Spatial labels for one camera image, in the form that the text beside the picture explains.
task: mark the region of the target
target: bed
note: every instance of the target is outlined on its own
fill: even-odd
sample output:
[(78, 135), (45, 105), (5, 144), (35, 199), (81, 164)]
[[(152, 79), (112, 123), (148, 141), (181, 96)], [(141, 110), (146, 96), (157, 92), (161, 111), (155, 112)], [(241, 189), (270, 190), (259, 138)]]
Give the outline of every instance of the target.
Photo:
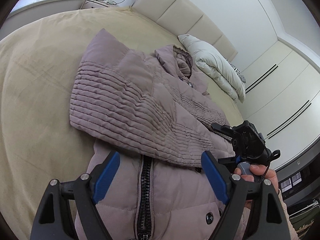
[[(213, 44), (230, 61), (236, 55), (229, 40), (190, 1), (162, 1), (52, 15), (0, 42), (0, 212), (19, 240), (29, 238), (48, 182), (76, 179), (94, 154), (94, 138), (69, 123), (69, 103), (82, 54), (98, 31), (105, 28), (147, 54), (168, 44), (182, 47), (177, 35), (189, 33)], [(209, 77), (208, 82), (212, 100), (230, 124), (242, 123), (234, 101)]]

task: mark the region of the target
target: zebra print pillow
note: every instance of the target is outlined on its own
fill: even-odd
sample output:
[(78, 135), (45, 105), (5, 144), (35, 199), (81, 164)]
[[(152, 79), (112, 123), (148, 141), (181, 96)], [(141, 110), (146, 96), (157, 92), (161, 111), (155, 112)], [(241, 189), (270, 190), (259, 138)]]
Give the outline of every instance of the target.
[(229, 60), (226, 59), (226, 61), (229, 62), (230, 66), (231, 66), (231, 67), (234, 69), (234, 71), (237, 73), (237, 75), (238, 75), (238, 77), (240, 78), (240, 80), (241, 80), (244, 84), (246, 84), (247, 82), (246, 82), (246, 80), (245, 80), (245, 77), (244, 77), (244, 75), (240, 72), (240, 70), (238, 70), (235, 66), (233, 66)]

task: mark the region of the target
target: gray handle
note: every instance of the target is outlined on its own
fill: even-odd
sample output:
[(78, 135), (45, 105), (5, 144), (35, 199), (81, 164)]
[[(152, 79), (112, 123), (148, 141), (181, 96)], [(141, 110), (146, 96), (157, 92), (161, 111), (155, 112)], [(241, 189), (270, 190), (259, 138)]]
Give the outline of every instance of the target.
[(237, 167), (241, 170), (241, 175), (252, 175), (254, 177), (254, 182), (259, 182), (259, 180), (261, 179), (261, 176), (254, 175), (250, 171), (250, 169), (249, 169), (250, 163), (242, 162), (242, 163), (239, 163)]

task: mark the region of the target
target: puffer jacket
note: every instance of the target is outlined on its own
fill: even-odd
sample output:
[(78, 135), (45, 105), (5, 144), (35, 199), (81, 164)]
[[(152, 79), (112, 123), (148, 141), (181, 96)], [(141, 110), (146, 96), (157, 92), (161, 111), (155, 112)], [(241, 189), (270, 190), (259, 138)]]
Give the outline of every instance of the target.
[[(97, 209), (113, 240), (208, 239), (224, 205), (200, 169), (201, 154), (233, 156), (228, 138), (209, 130), (228, 124), (208, 98), (188, 53), (172, 45), (152, 56), (101, 30), (81, 61), (70, 123), (97, 138), (88, 172), (112, 149), (119, 170)], [(249, 210), (244, 209), (236, 240)], [(76, 218), (79, 239), (86, 239)]]

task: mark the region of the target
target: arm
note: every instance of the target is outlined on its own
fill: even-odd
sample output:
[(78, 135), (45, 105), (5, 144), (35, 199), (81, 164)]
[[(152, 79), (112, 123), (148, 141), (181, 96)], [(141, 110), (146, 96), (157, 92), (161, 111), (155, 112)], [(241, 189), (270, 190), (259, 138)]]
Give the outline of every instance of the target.
[[(250, 166), (250, 171), (255, 175), (261, 176), (266, 171), (266, 166), (263, 166), (263, 165), (251, 165)], [(235, 169), (235, 174), (241, 175), (241, 170), (239, 168), (236, 168)], [(244, 180), (247, 180), (247, 181), (254, 181), (254, 178), (251, 175), (241, 175), (241, 177)], [(292, 224), (289, 221), (289, 215), (288, 215), (288, 212), (287, 212), (287, 205), (282, 200), (282, 195), (281, 195), (281, 191), (279, 190), (278, 178), (277, 178), (276, 172), (274, 170), (269, 169), (267, 174), (266, 174), (266, 176), (265, 176), (265, 178), (269, 179), (272, 182), (272, 185), (274, 186), (276, 192), (278, 192), (278, 197), (280, 199), (282, 208), (284, 210), (285, 217), (287, 219), (291, 240), (299, 240), (296, 231), (294, 230)], [(251, 201), (247, 201), (245, 207), (250, 209), (251, 208)]]

